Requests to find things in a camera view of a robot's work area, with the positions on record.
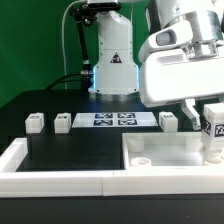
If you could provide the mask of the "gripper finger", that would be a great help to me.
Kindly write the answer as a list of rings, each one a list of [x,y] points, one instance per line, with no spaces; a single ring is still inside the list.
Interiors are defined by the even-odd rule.
[[[194,106],[195,106],[195,100],[193,98],[184,99],[181,102],[181,109],[184,112],[184,114],[191,120],[193,129],[200,130],[201,129],[200,115],[195,110]]]

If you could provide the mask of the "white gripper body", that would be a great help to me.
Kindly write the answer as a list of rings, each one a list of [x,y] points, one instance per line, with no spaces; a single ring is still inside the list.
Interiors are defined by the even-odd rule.
[[[175,16],[139,51],[140,99],[147,107],[224,93],[224,38],[214,11]]]

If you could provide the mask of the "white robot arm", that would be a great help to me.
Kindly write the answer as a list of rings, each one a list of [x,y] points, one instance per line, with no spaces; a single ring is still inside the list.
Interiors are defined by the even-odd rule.
[[[123,100],[139,94],[147,107],[179,103],[195,130],[199,99],[224,95],[224,0],[149,0],[149,37],[133,61],[133,30],[115,9],[133,0],[88,0],[98,12],[99,60],[94,98]]]

